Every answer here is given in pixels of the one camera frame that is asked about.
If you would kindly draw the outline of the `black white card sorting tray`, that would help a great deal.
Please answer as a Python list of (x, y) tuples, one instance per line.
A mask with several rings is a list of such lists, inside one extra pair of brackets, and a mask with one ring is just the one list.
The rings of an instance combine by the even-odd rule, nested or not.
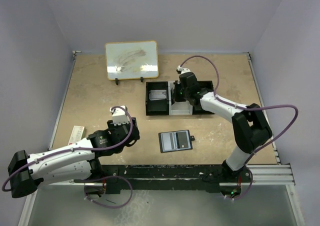
[[(192, 106), (188, 101), (175, 102), (174, 83), (177, 81), (154, 81), (145, 84), (145, 114), (147, 116), (187, 116), (210, 115), (200, 106)], [(167, 99), (149, 100), (150, 90), (166, 90)]]

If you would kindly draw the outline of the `black leather card holder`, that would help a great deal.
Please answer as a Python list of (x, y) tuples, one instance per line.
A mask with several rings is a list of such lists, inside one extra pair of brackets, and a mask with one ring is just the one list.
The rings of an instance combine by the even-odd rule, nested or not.
[(161, 153), (192, 150), (195, 141), (195, 137), (188, 129), (160, 132), (158, 139)]

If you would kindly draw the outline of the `white board with yellow rim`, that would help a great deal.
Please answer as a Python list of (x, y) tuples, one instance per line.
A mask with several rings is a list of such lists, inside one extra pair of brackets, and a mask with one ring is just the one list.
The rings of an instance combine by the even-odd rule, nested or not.
[(159, 76), (158, 44), (155, 40), (108, 42), (104, 45), (110, 81), (155, 79)]

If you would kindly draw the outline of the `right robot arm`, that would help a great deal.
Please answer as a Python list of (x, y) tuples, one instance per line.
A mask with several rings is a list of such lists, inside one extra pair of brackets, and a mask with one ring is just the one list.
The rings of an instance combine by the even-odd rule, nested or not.
[(175, 84), (178, 85), (175, 101), (187, 101), (196, 109), (213, 113), (232, 124), (236, 146), (222, 163), (222, 176), (228, 182), (235, 181), (254, 151), (272, 137), (272, 130), (260, 106), (256, 103), (236, 104), (219, 98), (214, 90), (202, 87), (191, 71), (180, 72)]

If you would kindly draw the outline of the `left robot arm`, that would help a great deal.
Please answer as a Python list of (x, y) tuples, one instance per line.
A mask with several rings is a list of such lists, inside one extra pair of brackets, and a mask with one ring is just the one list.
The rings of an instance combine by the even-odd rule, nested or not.
[(38, 187), (67, 180), (98, 182), (103, 177), (100, 157), (119, 154), (140, 139), (137, 120), (122, 125), (107, 122), (108, 128), (97, 130), (80, 141), (58, 149), (27, 154), (17, 151), (9, 165), (6, 180), (13, 198), (22, 198)]

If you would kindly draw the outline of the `silver VIP cards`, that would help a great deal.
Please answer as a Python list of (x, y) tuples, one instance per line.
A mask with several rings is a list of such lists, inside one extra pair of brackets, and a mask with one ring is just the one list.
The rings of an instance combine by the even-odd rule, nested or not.
[(150, 90), (148, 94), (150, 101), (159, 101), (167, 99), (167, 91), (162, 89)]

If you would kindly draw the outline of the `small white green box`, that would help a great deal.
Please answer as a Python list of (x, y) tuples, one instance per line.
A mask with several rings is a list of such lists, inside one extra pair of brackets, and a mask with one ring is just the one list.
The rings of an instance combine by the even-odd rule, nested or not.
[(72, 145), (80, 141), (84, 137), (84, 134), (85, 134), (85, 127), (75, 125), (71, 131), (68, 145)]

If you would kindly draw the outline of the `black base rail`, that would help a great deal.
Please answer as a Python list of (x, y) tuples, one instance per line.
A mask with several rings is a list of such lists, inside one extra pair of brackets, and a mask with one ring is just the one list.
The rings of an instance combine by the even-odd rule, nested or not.
[(105, 164), (87, 179), (76, 179), (76, 183), (106, 182), (107, 194), (119, 194), (121, 190), (150, 191), (205, 191), (219, 193), (221, 188), (237, 187), (238, 183), (250, 183), (252, 178), (247, 168), (239, 174), (225, 177), (219, 164), (189, 165), (117, 165)]

